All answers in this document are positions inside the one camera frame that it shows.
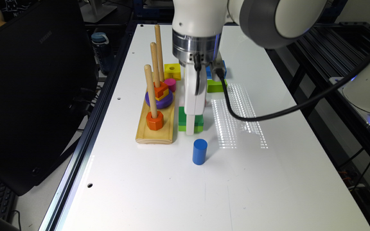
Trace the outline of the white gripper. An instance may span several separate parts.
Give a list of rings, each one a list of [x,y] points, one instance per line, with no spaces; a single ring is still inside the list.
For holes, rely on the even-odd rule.
[[[199,86],[197,91],[197,72],[193,64],[186,64],[185,67],[185,95],[184,112],[186,114],[186,134],[193,135],[195,129],[195,116],[204,113],[206,105],[207,75],[206,68],[202,66],[199,72]]]

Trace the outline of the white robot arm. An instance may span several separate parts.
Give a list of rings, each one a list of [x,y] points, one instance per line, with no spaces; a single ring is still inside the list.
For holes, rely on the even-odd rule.
[[[172,22],[173,55],[184,66],[186,133],[194,133],[196,116],[206,103],[206,68],[215,67],[227,22],[266,49],[287,46],[319,19],[325,0],[176,0]]]

